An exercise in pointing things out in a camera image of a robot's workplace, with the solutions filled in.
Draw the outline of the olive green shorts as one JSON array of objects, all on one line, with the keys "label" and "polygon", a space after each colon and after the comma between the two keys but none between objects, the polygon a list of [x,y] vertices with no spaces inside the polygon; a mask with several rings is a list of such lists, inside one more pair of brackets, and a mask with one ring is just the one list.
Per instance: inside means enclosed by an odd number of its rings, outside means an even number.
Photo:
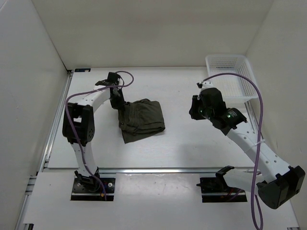
[{"label": "olive green shorts", "polygon": [[160,103],[149,99],[127,102],[118,110],[118,122],[125,144],[151,137],[165,130]]}]

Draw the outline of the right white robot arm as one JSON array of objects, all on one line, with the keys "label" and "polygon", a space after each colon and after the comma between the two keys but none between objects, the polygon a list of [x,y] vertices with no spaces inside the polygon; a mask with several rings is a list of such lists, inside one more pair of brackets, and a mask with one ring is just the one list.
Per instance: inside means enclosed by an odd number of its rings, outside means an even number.
[{"label": "right white robot arm", "polygon": [[237,188],[249,191],[271,209],[277,209],[300,192],[305,171],[281,159],[251,129],[247,118],[236,108],[226,107],[221,94],[201,93],[192,97],[189,114],[194,120],[208,120],[226,137],[236,143],[254,162],[260,175],[250,175],[234,166],[225,166],[216,174],[220,191]]}]

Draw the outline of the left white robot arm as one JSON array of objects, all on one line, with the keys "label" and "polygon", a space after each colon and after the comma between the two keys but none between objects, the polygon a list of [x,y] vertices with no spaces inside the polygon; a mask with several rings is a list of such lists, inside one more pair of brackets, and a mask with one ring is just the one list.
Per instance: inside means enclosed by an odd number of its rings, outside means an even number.
[{"label": "left white robot arm", "polygon": [[101,80],[92,90],[69,96],[64,105],[62,134],[76,156],[78,170],[75,175],[81,185],[91,193],[99,191],[101,196],[106,195],[106,190],[94,161],[91,144],[95,134],[94,113],[108,100],[114,109],[119,109],[124,104],[123,86],[124,80],[120,76],[115,80]]}]

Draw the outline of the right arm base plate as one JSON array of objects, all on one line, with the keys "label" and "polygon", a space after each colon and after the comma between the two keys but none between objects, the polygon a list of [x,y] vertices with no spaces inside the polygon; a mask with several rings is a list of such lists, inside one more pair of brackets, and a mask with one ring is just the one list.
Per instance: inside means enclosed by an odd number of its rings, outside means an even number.
[{"label": "right arm base plate", "polygon": [[216,177],[201,177],[197,186],[201,188],[203,203],[247,202],[244,190],[234,187],[222,188]]}]

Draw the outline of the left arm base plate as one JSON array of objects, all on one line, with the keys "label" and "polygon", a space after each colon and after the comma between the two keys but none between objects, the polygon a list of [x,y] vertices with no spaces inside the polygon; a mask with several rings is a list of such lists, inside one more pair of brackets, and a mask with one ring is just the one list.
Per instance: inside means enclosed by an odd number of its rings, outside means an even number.
[{"label": "left arm base plate", "polygon": [[93,177],[78,175],[74,178],[71,200],[72,201],[113,201],[115,193],[115,178],[99,178],[98,182]]}]

